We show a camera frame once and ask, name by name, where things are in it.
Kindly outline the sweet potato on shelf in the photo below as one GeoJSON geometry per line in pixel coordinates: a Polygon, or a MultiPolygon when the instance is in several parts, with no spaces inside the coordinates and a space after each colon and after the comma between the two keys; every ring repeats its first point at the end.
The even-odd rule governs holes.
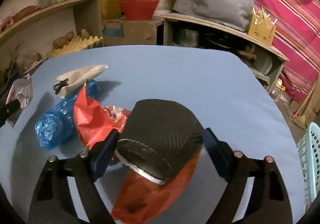
{"type": "Polygon", "coordinates": [[[25,8],[23,8],[22,10],[20,10],[18,13],[16,13],[12,19],[14,22],[18,22],[21,19],[39,11],[41,9],[40,6],[27,6],[25,8]]]}

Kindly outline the yellow utensil basket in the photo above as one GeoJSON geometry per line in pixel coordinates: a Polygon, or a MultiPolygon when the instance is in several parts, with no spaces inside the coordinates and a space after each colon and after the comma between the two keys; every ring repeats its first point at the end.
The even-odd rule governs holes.
{"type": "Polygon", "coordinates": [[[256,9],[253,6],[252,19],[247,34],[255,40],[258,40],[267,46],[271,46],[277,29],[277,21],[277,18],[272,20],[271,15],[266,13],[263,7],[261,9],[256,9]]]}

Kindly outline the yellow egg tray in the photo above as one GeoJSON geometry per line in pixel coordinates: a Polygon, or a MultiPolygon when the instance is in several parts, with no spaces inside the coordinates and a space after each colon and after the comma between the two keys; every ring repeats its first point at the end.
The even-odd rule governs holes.
{"type": "Polygon", "coordinates": [[[92,37],[82,39],[80,36],[74,37],[68,44],[62,48],[52,49],[47,53],[47,59],[64,56],[70,53],[101,47],[103,45],[103,37],[92,37]]]}

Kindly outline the blue table cloth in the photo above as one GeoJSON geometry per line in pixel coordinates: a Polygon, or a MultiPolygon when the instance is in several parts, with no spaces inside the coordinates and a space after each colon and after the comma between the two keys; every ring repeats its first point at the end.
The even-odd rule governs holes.
{"type": "Polygon", "coordinates": [[[1,128],[1,184],[16,212],[26,220],[33,191],[50,155],[76,156],[78,137],[42,149],[35,124],[60,100],[53,85],[59,75],[90,65],[108,66],[97,79],[97,99],[127,110],[143,99],[173,100],[191,110],[202,126],[247,157],[272,156],[289,195],[292,218],[304,214],[304,181],[287,123],[251,70],[235,55],[173,46],[112,46],[50,58],[33,74],[34,97],[15,126],[1,128]]]}

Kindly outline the pink snack wrapper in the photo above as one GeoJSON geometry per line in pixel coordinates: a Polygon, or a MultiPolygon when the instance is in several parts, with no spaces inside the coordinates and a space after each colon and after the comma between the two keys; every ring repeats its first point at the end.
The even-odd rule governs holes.
{"type": "Polygon", "coordinates": [[[7,119],[8,124],[13,128],[17,123],[22,111],[31,103],[33,98],[33,83],[30,74],[15,80],[9,91],[6,104],[17,99],[21,108],[7,119]]]}

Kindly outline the red gold snack bag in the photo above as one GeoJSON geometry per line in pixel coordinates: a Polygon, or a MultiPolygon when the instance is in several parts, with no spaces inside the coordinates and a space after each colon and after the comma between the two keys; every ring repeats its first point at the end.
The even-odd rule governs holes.
{"type": "Polygon", "coordinates": [[[87,86],[83,86],[74,104],[74,121],[84,148],[91,150],[113,129],[122,132],[130,114],[131,111],[114,105],[102,106],[88,96],[87,86]]]}

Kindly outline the white paper bag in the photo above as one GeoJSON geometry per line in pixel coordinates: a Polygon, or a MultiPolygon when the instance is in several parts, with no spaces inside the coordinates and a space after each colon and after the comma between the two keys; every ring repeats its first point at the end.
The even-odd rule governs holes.
{"type": "Polygon", "coordinates": [[[57,82],[53,85],[55,94],[61,98],[65,98],[67,95],[83,87],[88,81],[102,74],[107,68],[108,65],[106,64],[91,65],[64,73],[57,77],[57,82]]]}

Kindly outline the potato on egg tray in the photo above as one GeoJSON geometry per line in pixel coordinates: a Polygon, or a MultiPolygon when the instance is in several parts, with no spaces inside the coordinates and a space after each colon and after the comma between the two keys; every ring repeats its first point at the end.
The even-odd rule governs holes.
{"type": "Polygon", "coordinates": [[[63,48],[73,39],[73,37],[74,37],[74,32],[70,31],[65,36],[55,39],[52,43],[52,46],[54,49],[63,48]]]}

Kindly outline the blue plastic bag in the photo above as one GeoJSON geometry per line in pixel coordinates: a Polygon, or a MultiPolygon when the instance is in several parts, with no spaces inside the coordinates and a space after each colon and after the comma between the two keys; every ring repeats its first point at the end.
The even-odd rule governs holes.
{"type": "Polygon", "coordinates": [[[74,105],[77,89],[47,110],[36,122],[35,131],[41,148],[52,150],[67,144],[75,134],[74,105]]]}

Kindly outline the wooden wall shelf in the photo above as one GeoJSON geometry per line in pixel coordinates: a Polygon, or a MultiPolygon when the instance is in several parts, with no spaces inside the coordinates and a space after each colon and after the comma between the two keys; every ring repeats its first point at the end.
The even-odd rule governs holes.
{"type": "MultiPolygon", "coordinates": [[[[38,0],[4,0],[1,20],[17,14],[38,0]]],[[[52,49],[55,39],[69,31],[77,34],[86,29],[92,36],[102,35],[99,0],[65,0],[23,17],[1,33],[1,70],[19,54],[39,53],[52,49]]]]}

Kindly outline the black slipper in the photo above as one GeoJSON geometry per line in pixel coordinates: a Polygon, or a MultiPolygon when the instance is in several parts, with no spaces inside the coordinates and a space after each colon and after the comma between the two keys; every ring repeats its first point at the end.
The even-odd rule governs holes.
{"type": "Polygon", "coordinates": [[[204,127],[180,103],[139,100],[120,134],[115,155],[135,173],[164,185],[203,146],[204,127]]]}

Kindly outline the pink striped curtain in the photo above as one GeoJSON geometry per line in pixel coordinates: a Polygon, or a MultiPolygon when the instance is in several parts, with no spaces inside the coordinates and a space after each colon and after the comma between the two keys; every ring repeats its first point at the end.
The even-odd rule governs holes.
{"type": "Polygon", "coordinates": [[[319,0],[255,0],[253,6],[278,19],[273,45],[288,58],[282,77],[300,103],[319,74],[319,0]]]}

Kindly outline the low wooden cabinet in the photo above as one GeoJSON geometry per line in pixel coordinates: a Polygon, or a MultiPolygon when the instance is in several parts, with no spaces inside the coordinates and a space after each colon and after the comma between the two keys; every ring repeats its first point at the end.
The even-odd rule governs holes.
{"type": "Polygon", "coordinates": [[[272,92],[288,58],[245,32],[179,13],[162,15],[164,45],[227,51],[245,63],[268,93],[272,92]]]}

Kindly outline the light blue waste basket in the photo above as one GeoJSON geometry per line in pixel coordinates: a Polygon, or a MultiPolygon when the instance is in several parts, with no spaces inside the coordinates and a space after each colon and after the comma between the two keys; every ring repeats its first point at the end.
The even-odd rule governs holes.
{"type": "Polygon", "coordinates": [[[311,122],[305,135],[297,143],[302,166],[305,204],[313,203],[319,194],[319,126],[311,122]]]}

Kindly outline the red mesh plastic bag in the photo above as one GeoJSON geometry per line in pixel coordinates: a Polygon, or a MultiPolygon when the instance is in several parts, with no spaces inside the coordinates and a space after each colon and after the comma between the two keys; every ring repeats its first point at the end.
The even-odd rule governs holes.
{"type": "Polygon", "coordinates": [[[187,188],[195,171],[200,150],[175,178],[155,184],[130,170],[121,185],[111,216],[122,223],[146,223],[166,211],[187,188]]]}

